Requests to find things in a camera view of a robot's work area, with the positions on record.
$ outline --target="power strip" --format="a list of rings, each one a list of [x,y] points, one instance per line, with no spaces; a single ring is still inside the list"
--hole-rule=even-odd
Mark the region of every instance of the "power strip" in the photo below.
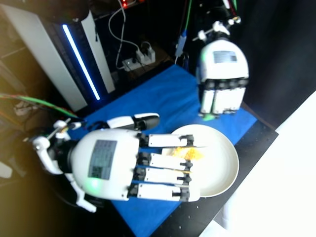
[[[156,61],[156,53],[151,47],[148,49],[148,54],[143,54],[141,51],[137,50],[136,57],[137,62],[133,62],[133,58],[122,61],[125,71],[133,71]]]

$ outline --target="blue mat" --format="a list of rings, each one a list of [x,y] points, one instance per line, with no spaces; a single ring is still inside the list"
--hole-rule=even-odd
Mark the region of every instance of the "blue mat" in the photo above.
[[[256,121],[243,109],[233,116],[223,115],[217,120],[203,121],[198,116],[199,107],[195,77],[178,66],[172,66],[86,119],[91,124],[118,116],[155,112],[160,114],[160,125],[146,133],[171,133],[187,124],[205,124],[221,131],[233,144]],[[71,137],[78,139],[86,133],[78,129],[71,132]],[[137,198],[112,203],[137,237],[152,234],[180,204]]]

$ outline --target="robotic hand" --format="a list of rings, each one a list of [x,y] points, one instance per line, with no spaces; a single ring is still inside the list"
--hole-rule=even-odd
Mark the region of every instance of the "robotic hand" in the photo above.
[[[95,212],[96,206],[84,199],[85,194],[112,200],[198,200],[192,161],[139,149],[201,147],[203,140],[193,135],[145,135],[139,131],[158,123],[159,115],[154,113],[118,117],[75,141],[67,129],[77,129],[81,123],[59,120],[55,130],[48,137],[35,138],[33,146],[44,168],[51,174],[64,174],[77,193],[77,205],[90,212]]]
[[[248,84],[248,63],[243,52],[228,40],[229,27],[239,22],[239,17],[228,20],[225,26],[216,21],[208,31],[210,37],[204,31],[198,33],[198,38],[208,43],[197,68],[202,116],[231,114],[240,108]]]

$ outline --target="led light strip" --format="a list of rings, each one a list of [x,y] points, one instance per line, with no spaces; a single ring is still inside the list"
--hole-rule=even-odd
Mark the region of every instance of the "led light strip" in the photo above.
[[[73,48],[73,51],[74,51],[74,53],[75,53],[75,55],[76,55],[76,57],[77,57],[77,59],[78,59],[78,62],[79,62],[80,66],[81,66],[81,68],[82,68],[82,70],[83,70],[83,73],[84,73],[85,77],[86,77],[87,80],[88,80],[88,83],[89,83],[89,85],[90,85],[90,87],[91,87],[91,89],[92,89],[92,91],[93,91],[93,94],[94,94],[95,98],[96,98],[97,100],[100,100],[100,96],[99,96],[99,94],[98,94],[98,92],[97,92],[97,90],[96,90],[96,88],[95,88],[95,86],[94,86],[94,84],[93,84],[93,82],[92,82],[92,80],[91,80],[91,77],[90,77],[90,75],[89,75],[89,73],[88,73],[87,68],[85,67],[85,65],[84,65],[84,63],[83,63],[83,60],[82,60],[82,58],[81,58],[81,56],[80,56],[80,54],[79,54],[79,51],[78,51],[78,49],[77,49],[77,47],[76,47],[76,44],[75,44],[75,42],[74,42],[74,39],[73,39],[73,37],[72,37],[71,34],[70,34],[70,31],[69,31],[69,29],[68,29],[68,26],[67,26],[67,25],[63,25],[63,29],[64,29],[64,32],[65,32],[65,34],[66,34],[66,36],[67,36],[67,39],[68,39],[68,41],[69,41],[71,47]]]

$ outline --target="white plate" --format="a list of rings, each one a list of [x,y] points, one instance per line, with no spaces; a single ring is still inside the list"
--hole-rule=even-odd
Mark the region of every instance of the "white plate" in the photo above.
[[[235,147],[230,140],[214,128],[191,124],[175,130],[172,134],[203,137],[207,147],[197,148],[204,157],[194,160],[194,171],[198,171],[200,195],[203,198],[213,197],[225,192],[235,181],[239,160]],[[173,148],[162,150],[163,155],[171,155]]]

